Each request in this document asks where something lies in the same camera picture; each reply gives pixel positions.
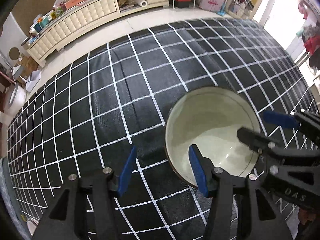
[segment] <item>white roll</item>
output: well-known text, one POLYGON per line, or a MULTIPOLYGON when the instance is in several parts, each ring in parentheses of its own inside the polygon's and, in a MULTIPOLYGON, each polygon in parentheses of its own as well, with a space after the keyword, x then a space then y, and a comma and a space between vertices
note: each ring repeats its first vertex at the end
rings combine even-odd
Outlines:
POLYGON ((145 0, 134 0, 134 2, 140 5, 141 7, 146 7, 148 5, 147 1, 145 0))

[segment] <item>mop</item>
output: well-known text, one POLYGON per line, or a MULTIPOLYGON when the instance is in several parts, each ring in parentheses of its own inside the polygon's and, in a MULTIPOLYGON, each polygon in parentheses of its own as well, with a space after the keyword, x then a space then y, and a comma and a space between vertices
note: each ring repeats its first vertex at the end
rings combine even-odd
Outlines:
POLYGON ((227 0, 224 1, 223 5, 221 7, 221 10, 217 12, 218 15, 224 16, 226 14, 226 12, 224 11, 224 9, 226 7, 226 2, 227 2, 227 0))

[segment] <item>metal pin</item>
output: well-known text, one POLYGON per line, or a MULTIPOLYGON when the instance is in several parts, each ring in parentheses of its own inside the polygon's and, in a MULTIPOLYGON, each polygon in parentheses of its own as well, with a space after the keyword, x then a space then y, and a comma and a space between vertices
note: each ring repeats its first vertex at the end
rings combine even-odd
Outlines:
POLYGON ((68 177, 68 179, 71 180, 71 181, 76 180, 76 178, 77 178, 76 174, 70 174, 69 177, 68 177))
POLYGON ((272 175, 276 175, 279 171, 279 168, 276 165, 272 165, 269 170, 272 175))
POLYGON ((255 174, 249 174, 249 180, 256 180, 258 177, 255 174))
POLYGON ((104 174, 109 174, 109 173, 112 172, 112 169, 111 169, 110 167, 106 167, 106 168, 104 168, 104 169, 102 170, 102 172, 103 172, 104 174))
POLYGON ((223 169, 220 168, 220 167, 215 167, 215 168, 213 169, 213 171, 214 171, 215 173, 217 173, 217 174, 220 174, 220 173, 223 172, 223 169))
POLYGON ((268 147, 269 149, 273 149, 274 147, 276 147, 276 144, 274 142, 269 142, 268 147))

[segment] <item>black tarp with white grid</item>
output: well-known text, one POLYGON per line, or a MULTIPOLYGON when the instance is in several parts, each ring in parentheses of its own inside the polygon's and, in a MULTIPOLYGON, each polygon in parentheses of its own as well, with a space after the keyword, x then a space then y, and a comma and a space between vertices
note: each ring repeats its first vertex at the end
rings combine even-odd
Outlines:
MULTIPOLYGON (((113 203, 121 239, 200 239, 211 200, 172 171, 164 125, 185 93, 215 85, 247 99, 265 135, 288 147, 315 147, 299 132, 262 120, 264 110, 317 113, 301 73, 263 28, 236 19, 161 25, 74 61, 19 111, 9 126, 8 161, 22 214, 41 218, 72 173, 83 177, 108 166, 119 173, 134 144, 138 158, 128 191, 113 203)), ((252 172, 263 173, 261 160, 252 172)), ((94 240, 92 201, 87 199, 94 240)), ((295 206, 275 201, 287 219, 295 206)), ((230 239, 236 225, 234 207, 230 239)))

